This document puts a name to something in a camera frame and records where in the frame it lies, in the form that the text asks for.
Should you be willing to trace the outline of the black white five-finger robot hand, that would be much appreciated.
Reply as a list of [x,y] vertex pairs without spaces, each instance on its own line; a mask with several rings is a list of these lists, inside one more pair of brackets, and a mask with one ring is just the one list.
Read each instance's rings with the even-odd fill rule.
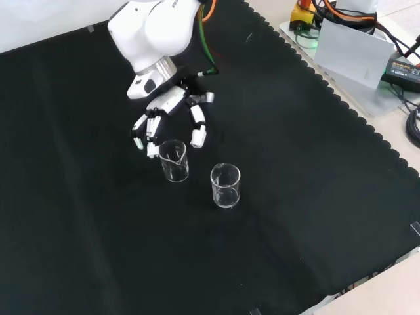
[[190,111],[193,130],[190,145],[194,148],[202,148],[207,136],[206,119],[201,104],[213,103],[215,94],[207,91],[196,94],[189,86],[183,84],[171,87],[168,91],[157,96],[145,112],[134,123],[131,129],[131,137],[139,150],[146,150],[149,158],[159,155],[158,131],[163,117],[171,116],[175,110],[185,105]]

